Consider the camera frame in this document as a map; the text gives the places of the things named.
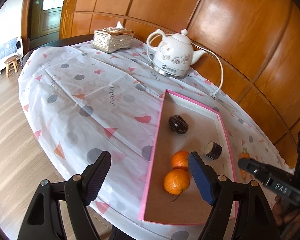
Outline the person right hand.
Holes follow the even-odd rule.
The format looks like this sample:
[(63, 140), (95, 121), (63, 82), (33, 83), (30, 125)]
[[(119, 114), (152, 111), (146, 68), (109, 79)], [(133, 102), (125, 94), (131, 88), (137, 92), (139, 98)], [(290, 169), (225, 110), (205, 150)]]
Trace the person right hand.
[(280, 196), (275, 197), (272, 212), (278, 227), (284, 226), (281, 239), (292, 239), (300, 228), (300, 209), (292, 212), (284, 212), (283, 201)]

